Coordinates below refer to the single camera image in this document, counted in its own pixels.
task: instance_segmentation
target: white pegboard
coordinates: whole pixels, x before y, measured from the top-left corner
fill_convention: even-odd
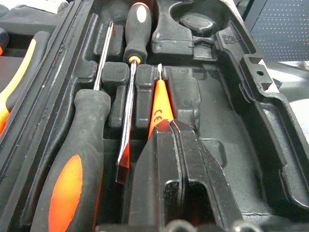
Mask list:
[[[309,60],[309,0],[268,0],[251,34],[267,61]]]

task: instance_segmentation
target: flathead screwdriver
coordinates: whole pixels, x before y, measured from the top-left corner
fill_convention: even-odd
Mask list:
[[[162,80],[162,64],[158,65],[158,71],[160,74],[159,80],[155,85],[153,112],[151,115],[150,128],[148,139],[150,138],[153,129],[163,120],[173,120],[173,112],[169,102],[169,95],[166,89],[164,80]]]
[[[135,92],[135,73],[137,66],[147,59],[146,46],[151,34],[151,14],[147,5],[138,2],[129,10],[126,21],[126,49],[124,62],[131,64],[131,74],[126,95],[125,115],[121,147],[116,164],[116,182],[125,184],[130,169],[130,133],[132,109]]]
[[[111,22],[99,67],[104,66],[113,27]],[[96,83],[100,79],[99,68]],[[103,131],[111,108],[110,96],[98,86],[81,89],[75,96],[74,120],[43,186],[31,232],[95,228],[103,174]]]

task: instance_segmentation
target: metal shaft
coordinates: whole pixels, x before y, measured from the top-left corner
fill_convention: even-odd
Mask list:
[[[136,60],[131,63],[131,74],[129,80],[129,86],[126,94],[126,106],[125,106],[125,117],[123,122],[123,131],[121,138],[120,152],[117,160],[117,177],[118,183],[124,184],[126,182],[127,173],[129,171],[130,164],[130,132],[132,123],[132,109],[134,100],[134,82],[135,73],[137,68]]]
[[[158,71],[159,71],[159,80],[162,80],[162,64],[158,65]]]
[[[111,21],[110,24],[108,25],[107,34],[106,34],[106,37],[105,37],[105,42],[104,42],[100,62],[99,62],[99,65],[98,65],[98,73],[97,73],[96,81],[95,81],[95,84],[94,84],[94,87],[93,87],[94,90],[99,91],[101,89],[101,86],[102,86],[101,75],[102,75],[102,70],[103,70],[104,64],[106,62],[108,51],[110,49],[113,30],[114,30],[114,22]]]

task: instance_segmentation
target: orange grip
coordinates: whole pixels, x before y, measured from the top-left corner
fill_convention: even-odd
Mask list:
[[[8,99],[10,94],[13,92],[13,90],[16,88],[16,86],[20,82],[23,75],[25,74],[25,71],[31,61],[31,57],[34,52],[35,45],[36,45],[36,41],[33,39],[23,59],[23,62],[19,66],[16,74],[14,75],[10,83],[7,85],[7,87],[0,93],[0,135],[6,125],[6,120],[10,115],[9,110],[6,107],[6,100]]]
[[[81,157],[74,155],[62,169],[50,201],[48,227],[50,232],[65,232],[70,225],[83,187]]]
[[[174,119],[174,116],[170,107],[165,82],[163,80],[158,80],[155,85],[153,112],[151,116],[148,139],[150,138],[154,127],[165,119],[172,120]]]

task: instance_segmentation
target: black screwdriver handle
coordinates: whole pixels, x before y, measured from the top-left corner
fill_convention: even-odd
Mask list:
[[[93,231],[103,172],[103,130],[111,107],[102,91],[82,89],[75,116],[43,186],[32,232]]]
[[[126,50],[124,62],[145,63],[147,59],[146,45],[151,34],[151,14],[144,3],[135,3],[129,10],[126,21]]]
[[[6,46],[9,44],[9,34],[6,32],[5,29],[0,28],[0,56],[4,52]]]

